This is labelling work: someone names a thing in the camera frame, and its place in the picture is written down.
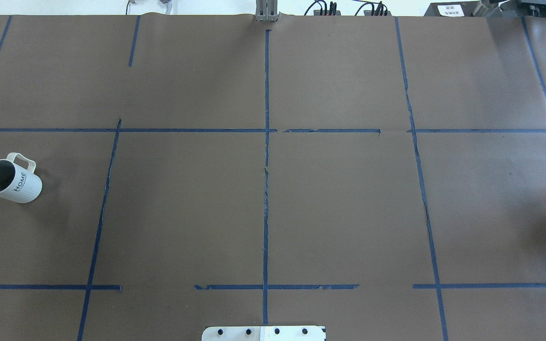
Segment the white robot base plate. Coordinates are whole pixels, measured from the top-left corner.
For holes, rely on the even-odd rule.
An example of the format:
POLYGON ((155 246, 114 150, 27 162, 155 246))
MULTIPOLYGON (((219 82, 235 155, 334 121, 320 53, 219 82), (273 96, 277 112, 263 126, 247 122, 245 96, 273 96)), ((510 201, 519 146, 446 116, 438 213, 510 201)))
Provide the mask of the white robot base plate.
POLYGON ((324 326, 211 326, 202 341, 326 341, 324 326))

